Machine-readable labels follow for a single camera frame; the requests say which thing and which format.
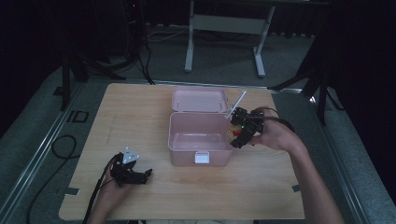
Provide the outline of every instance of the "wooden table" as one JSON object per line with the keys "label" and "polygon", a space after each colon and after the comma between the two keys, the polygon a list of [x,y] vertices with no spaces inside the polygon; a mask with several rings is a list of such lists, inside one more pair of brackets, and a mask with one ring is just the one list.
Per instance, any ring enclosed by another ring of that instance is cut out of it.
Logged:
{"label": "wooden table", "polygon": [[[99,107],[70,188],[62,219],[83,219],[106,163],[125,147],[140,155],[134,170],[152,168],[147,185],[136,185],[112,219],[304,218],[297,180],[286,152],[264,146],[236,149],[224,167],[177,167],[170,162],[169,117],[173,86],[110,84]],[[225,88],[229,107],[275,108],[264,89]]]}

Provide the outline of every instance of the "metal leg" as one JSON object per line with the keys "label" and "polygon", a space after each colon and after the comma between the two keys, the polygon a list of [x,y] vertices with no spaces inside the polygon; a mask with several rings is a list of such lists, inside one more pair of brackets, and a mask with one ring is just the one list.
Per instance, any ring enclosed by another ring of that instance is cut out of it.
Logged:
{"label": "metal leg", "polygon": [[184,71],[191,72],[192,56],[194,53],[194,42],[192,40],[194,35],[194,1],[190,0],[190,25],[189,25],[189,45],[187,46],[186,64]]}
{"label": "metal leg", "polygon": [[264,26],[262,27],[262,38],[258,47],[253,48],[254,60],[256,61],[257,75],[259,77],[265,77],[264,65],[262,64],[262,46],[264,45],[265,38],[268,34],[268,29],[271,25],[271,19],[274,16],[276,7],[271,7],[268,13],[267,19],[265,20]]}

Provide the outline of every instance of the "gray carpet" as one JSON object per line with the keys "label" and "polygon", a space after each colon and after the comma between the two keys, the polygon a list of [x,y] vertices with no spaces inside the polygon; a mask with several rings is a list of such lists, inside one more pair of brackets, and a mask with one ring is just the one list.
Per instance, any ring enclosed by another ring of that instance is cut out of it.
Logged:
{"label": "gray carpet", "polygon": [[[183,29],[170,27],[165,30],[180,32]],[[233,38],[233,35],[223,36],[224,39]],[[180,82],[261,87],[272,86],[293,77],[313,41],[313,38],[303,36],[285,38],[282,35],[270,35],[262,53],[267,76],[259,78],[256,76],[252,55],[252,47],[258,43],[256,36],[244,36],[242,40],[233,42],[213,42],[208,41],[211,34],[197,34],[192,71],[188,74],[184,72],[187,37],[185,34],[181,34],[166,40],[154,41],[164,37],[166,36],[152,35],[149,37],[151,57],[148,70],[152,79],[157,83]],[[141,54],[143,61],[146,62],[148,51],[142,49]],[[123,82],[141,83],[145,80],[140,69],[140,66],[133,65],[127,69],[121,69],[118,73],[127,77],[127,80]],[[76,101],[70,105],[69,111],[89,112],[88,120],[85,123],[64,120],[57,136],[64,134],[75,136],[77,139],[76,154],[84,146],[95,112],[107,84],[111,82],[115,82],[115,80],[100,75],[92,75],[88,83],[84,84],[72,82],[72,86],[80,91]],[[61,72],[57,71],[43,83],[29,105],[1,139],[0,162],[3,169],[0,170],[0,174],[4,177],[0,187],[1,203],[5,202],[7,195],[19,179],[20,173],[34,156],[35,151],[40,148],[52,123],[58,116],[67,118],[70,115],[60,114],[62,98],[52,95],[55,88],[60,85]],[[300,89],[303,85],[304,81],[301,81],[290,88]],[[331,134],[337,153],[342,157],[340,161],[347,168],[347,176],[358,194],[361,210],[364,211],[365,218],[369,220],[369,223],[391,223],[396,219],[394,204],[384,192],[384,188],[345,112],[336,111],[331,105],[327,105],[328,126],[322,127],[317,120],[312,119],[315,116],[315,112],[312,112],[315,106],[309,104],[302,95],[284,92],[283,94],[274,94],[274,100],[281,116],[293,123],[296,132],[310,148],[314,163],[343,211],[346,223],[360,222],[355,217],[354,209],[349,208],[350,201],[333,168],[332,148],[329,147],[328,139],[323,136],[323,132]],[[312,107],[311,113],[296,109],[310,107]],[[62,152],[62,155],[66,155],[72,148],[72,142],[70,139],[63,139],[58,142],[56,147],[60,153]],[[9,223],[25,223],[30,202],[61,162],[52,153],[48,153],[43,165],[36,173],[34,181],[16,206],[15,212],[8,219]],[[42,191],[33,206],[31,223],[69,223],[59,219],[58,211],[63,199],[62,192],[68,185],[77,162],[77,160],[68,162]],[[304,221],[265,220],[262,223],[304,223]]]}

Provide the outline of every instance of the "human hand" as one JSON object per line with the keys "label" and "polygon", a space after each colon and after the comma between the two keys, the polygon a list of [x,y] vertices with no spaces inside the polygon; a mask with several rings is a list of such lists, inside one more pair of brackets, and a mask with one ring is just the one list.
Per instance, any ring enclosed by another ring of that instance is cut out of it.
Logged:
{"label": "human hand", "polygon": [[[272,117],[271,110],[268,107],[259,107],[265,117]],[[248,142],[250,145],[262,144],[267,147],[285,150],[291,153],[295,148],[305,148],[300,137],[297,136],[286,125],[273,120],[266,119],[263,124],[263,132],[260,135],[253,136]]]}
{"label": "human hand", "polygon": [[132,188],[132,184],[124,184],[120,188],[110,175],[110,168],[108,168],[88,223],[105,223],[109,214],[122,204]]}

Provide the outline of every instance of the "wrist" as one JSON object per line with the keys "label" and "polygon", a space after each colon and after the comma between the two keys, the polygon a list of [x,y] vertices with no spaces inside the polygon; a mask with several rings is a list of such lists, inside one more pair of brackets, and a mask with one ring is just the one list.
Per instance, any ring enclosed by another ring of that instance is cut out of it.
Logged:
{"label": "wrist", "polygon": [[88,218],[88,224],[106,223],[108,212],[94,208]]}

